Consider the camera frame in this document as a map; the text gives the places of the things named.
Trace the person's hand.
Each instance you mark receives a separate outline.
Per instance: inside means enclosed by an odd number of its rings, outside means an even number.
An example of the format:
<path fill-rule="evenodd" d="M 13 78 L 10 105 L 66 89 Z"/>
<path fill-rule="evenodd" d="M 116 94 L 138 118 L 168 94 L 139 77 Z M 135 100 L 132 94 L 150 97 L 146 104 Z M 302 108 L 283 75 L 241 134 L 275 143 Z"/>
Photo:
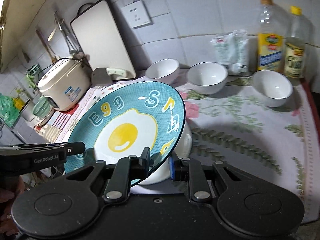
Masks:
<path fill-rule="evenodd" d="M 21 176 L 1 181 L 1 237 L 18 233 L 17 226 L 11 218 L 11 208 L 16 198 L 25 190 Z"/>

